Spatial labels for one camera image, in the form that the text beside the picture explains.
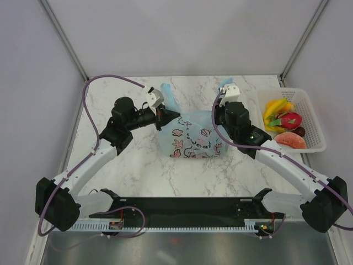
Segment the light blue plastic bag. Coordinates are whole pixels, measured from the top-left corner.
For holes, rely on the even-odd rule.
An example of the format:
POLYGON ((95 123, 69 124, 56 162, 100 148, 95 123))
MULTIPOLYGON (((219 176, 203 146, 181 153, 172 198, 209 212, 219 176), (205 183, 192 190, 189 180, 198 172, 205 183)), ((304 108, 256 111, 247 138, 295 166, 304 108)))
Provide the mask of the light blue plastic bag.
POLYGON ((181 113, 162 127, 158 142, 171 158, 221 157, 229 148, 214 130, 210 110, 181 113))

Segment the yellow fake banana bunch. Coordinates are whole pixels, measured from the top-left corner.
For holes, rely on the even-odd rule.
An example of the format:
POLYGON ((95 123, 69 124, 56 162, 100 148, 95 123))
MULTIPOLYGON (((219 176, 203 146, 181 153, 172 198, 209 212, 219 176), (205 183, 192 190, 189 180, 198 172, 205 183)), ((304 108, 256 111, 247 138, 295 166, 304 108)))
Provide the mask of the yellow fake banana bunch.
POLYGON ((273 100, 271 102, 268 102, 266 105, 265 111, 263 113, 263 122, 265 125, 265 130, 266 131, 273 131, 273 132, 278 132, 278 133, 284 133, 285 129, 281 127, 275 127, 275 126, 268 126, 268 124, 272 121, 272 118, 277 115, 277 113, 284 112, 283 108, 285 107, 286 103, 289 102, 286 98, 278 99, 278 100, 273 100))

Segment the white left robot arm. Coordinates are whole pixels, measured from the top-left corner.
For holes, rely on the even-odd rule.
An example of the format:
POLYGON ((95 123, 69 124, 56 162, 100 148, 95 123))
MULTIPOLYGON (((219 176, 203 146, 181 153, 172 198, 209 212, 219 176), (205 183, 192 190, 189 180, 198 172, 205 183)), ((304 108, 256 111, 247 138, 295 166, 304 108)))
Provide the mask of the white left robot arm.
POLYGON ((132 131, 149 125, 157 130, 180 113, 168 110, 163 104, 155 108, 136 109, 133 100, 116 100, 105 129, 98 136, 92 150, 77 165, 53 179, 42 178, 36 185, 35 211, 40 221, 48 221, 60 231, 70 229, 79 218, 104 213, 109 218, 119 215, 121 205, 116 194, 102 189, 80 196, 82 188, 108 162, 123 152, 132 141, 132 131))

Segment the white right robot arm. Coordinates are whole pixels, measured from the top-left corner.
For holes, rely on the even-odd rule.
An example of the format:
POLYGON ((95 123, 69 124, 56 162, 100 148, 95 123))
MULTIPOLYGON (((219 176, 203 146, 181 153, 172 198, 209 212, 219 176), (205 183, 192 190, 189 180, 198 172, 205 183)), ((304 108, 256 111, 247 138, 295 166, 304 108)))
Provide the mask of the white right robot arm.
POLYGON ((286 154, 269 134, 252 125, 249 112, 241 102, 222 104, 216 99, 211 116, 215 130, 220 126, 225 129, 227 137, 221 132, 218 135, 226 143, 270 167, 299 191, 295 195, 263 189, 259 200, 252 204, 254 215, 264 218, 272 212, 303 217, 311 228, 322 233, 333 226, 352 230, 337 223, 346 211, 352 212, 347 185, 342 178, 330 179, 286 154))

